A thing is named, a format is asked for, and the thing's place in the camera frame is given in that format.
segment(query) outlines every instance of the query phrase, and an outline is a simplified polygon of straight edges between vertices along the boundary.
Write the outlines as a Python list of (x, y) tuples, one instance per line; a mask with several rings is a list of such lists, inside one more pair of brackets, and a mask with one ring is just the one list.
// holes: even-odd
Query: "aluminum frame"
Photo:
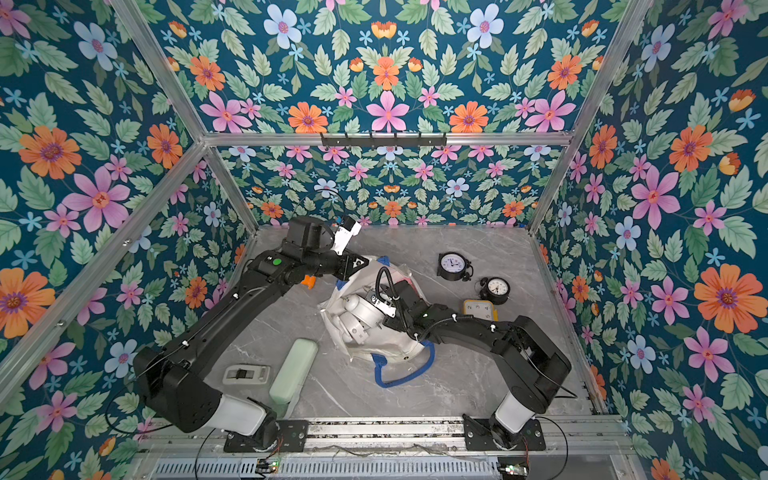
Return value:
[(560, 155), (560, 160), (554, 166), (547, 186), (541, 192), (541, 196), (538, 199), (536, 214), (528, 225), (528, 230), (532, 234), (536, 234), (539, 225), (541, 225), (549, 207), (557, 196), (558, 189), (568, 173), (568, 167), (571, 161), (576, 158), (581, 144), (584, 143), (584, 137), (587, 135), (594, 116), (598, 113), (600, 103), (602, 103), (603, 98), (608, 93), (608, 89), (616, 77), (616, 72), (624, 61), (624, 57), (627, 56), (630, 44), (638, 29), (641, 28), (645, 15), (653, 3), (654, 0), (629, 1), (627, 9), (624, 11), (624, 16), (621, 17), (616, 28), (616, 33), (614, 33), (614, 37), (611, 39), (611, 44), (608, 45), (608, 50), (605, 52), (603, 65), (600, 67), (600, 71), (594, 79), (589, 93), (587, 93), (587, 98), (581, 104), (581, 110), (578, 112), (574, 128), (571, 131), (573, 140)]

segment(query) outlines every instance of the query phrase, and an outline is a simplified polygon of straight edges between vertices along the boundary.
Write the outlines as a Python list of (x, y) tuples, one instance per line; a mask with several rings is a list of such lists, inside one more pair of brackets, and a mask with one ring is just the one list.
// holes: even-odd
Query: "blue flower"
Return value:
[(11, 89), (8, 87), (3, 87), (2, 89), (5, 93), (8, 94), (8, 97), (5, 97), (5, 103), (7, 104), (13, 103), (14, 105), (16, 105), (16, 108), (21, 108), (22, 104), (27, 103), (27, 99), (22, 98), (21, 90), (16, 89), (14, 91), (11, 91)]
[(748, 422), (754, 423), (755, 427), (757, 427), (758, 429), (761, 429), (763, 427), (761, 424), (768, 423), (768, 420), (760, 416), (760, 413), (757, 411), (757, 407), (752, 408), (751, 411), (749, 409), (744, 409), (744, 412), (749, 414), (746, 420)]
[(744, 118), (736, 119), (736, 123), (741, 124), (739, 131), (742, 131), (745, 127), (755, 128), (754, 121), (760, 117), (762, 117), (762, 114), (752, 115), (752, 108), (747, 108), (746, 112), (744, 112)]
[(40, 224), (40, 220), (42, 220), (42, 219), (43, 219), (43, 217), (36, 217), (35, 215), (32, 214), (32, 212), (27, 212), (27, 217), (26, 218), (22, 218), (18, 222), (21, 225), (26, 225), (27, 226), (27, 231), (31, 232), (35, 228), (41, 228), (42, 227), (42, 225)]
[(28, 269), (30, 263), (38, 262), (36, 259), (32, 258), (35, 255), (34, 250), (29, 250), (27, 253), (24, 253), (21, 250), (13, 250), (13, 254), (18, 257), (18, 260), (13, 260), (11, 265), (21, 265), (23, 270)]
[(715, 90), (715, 96), (712, 99), (712, 101), (715, 102), (715, 107), (719, 107), (720, 103), (728, 101), (726, 93), (728, 93), (728, 87), (725, 87), (722, 91), (720, 91), (719, 88)]
[(69, 366), (72, 367), (72, 373), (80, 373), (84, 370), (83, 367), (85, 367), (86, 363), (88, 363), (88, 361), (83, 359), (83, 356), (80, 355), (77, 360), (72, 360), (69, 363)]
[(409, 41), (411, 38), (408, 36), (408, 33), (410, 33), (408, 30), (406, 31), (398, 31), (397, 32), (397, 42), (401, 44), (403, 47), (406, 46), (406, 42)]
[(80, 458), (80, 455), (83, 455), (83, 451), (77, 453), (70, 453), (69, 454), (69, 462), (64, 464), (64, 468), (69, 468), (74, 472), (74, 470), (78, 467), (78, 463), (81, 463), (83, 461), (82, 458)]
[(467, 32), (467, 30), (469, 30), (469, 29), (471, 28), (471, 26), (472, 26), (472, 25), (470, 25), (470, 24), (467, 22), (467, 18), (466, 18), (466, 17), (464, 17), (464, 19), (462, 20), (462, 23), (457, 23), (457, 24), (456, 24), (456, 30), (458, 30), (458, 32), (459, 32), (459, 33), (462, 33), (462, 34), (463, 34), (463, 33), (466, 33), (466, 32)]
[(719, 255), (718, 253), (719, 252), (717, 250), (717, 247), (714, 247), (712, 249), (712, 253), (706, 252), (704, 254), (704, 256), (709, 259), (707, 261), (707, 265), (712, 265), (714, 263), (716, 266), (720, 266), (720, 262), (725, 260), (725, 256)]

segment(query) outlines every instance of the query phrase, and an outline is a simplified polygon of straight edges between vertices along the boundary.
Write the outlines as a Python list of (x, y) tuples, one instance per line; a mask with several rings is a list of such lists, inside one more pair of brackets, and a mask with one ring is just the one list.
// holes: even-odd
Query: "black alarm clock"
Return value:
[(480, 298), (494, 305), (501, 305), (509, 298), (509, 283), (498, 276), (480, 279)]
[(472, 263), (463, 257), (460, 253), (445, 252), (440, 253), (438, 258), (437, 274), (446, 280), (455, 282), (456, 280), (468, 281), (475, 272)]

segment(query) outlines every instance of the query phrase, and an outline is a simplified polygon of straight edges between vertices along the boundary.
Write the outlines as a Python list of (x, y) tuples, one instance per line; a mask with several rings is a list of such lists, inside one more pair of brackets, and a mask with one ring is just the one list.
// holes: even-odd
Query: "green eraser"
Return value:
[(277, 373), (270, 388), (270, 398), (276, 404), (286, 404), (291, 401), (296, 392), (304, 384), (304, 379), (310, 372), (312, 362), (317, 355), (317, 343), (308, 339), (297, 339), (290, 347), (283, 366)]

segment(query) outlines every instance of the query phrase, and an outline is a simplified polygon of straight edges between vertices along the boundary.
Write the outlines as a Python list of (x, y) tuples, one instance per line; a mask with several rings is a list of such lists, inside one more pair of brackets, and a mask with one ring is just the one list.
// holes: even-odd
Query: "cable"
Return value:
[(200, 448), (197, 449), (197, 455), (194, 456), (194, 478), (195, 480), (200, 480), (197, 477), (197, 459), (200, 457), (200, 452), (203, 451), (203, 445), (205, 445), (205, 442), (208, 440), (208, 437), (210, 437), (210, 434), (213, 433), (216, 429), (211, 430), (208, 432), (208, 435), (205, 435), (205, 439), (203, 440), (203, 443), (200, 444)]
[(547, 480), (555, 480), (565, 470), (565, 466), (568, 464), (568, 436), (565, 435), (565, 432), (563, 432), (563, 429), (560, 428), (560, 425), (558, 425), (558, 423), (555, 420), (548, 419), (547, 417), (542, 417), (539, 415), (537, 415), (535, 418), (544, 419), (544, 420), (548, 420), (549, 422), (552, 422), (554, 426), (558, 427), (558, 430), (560, 430), (560, 433), (563, 434), (563, 439), (565, 440), (565, 462), (563, 462), (563, 466), (560, 467), (559, 472), (557, 472), (556, 474), (554, 474), (553, 476), (547, 479)]

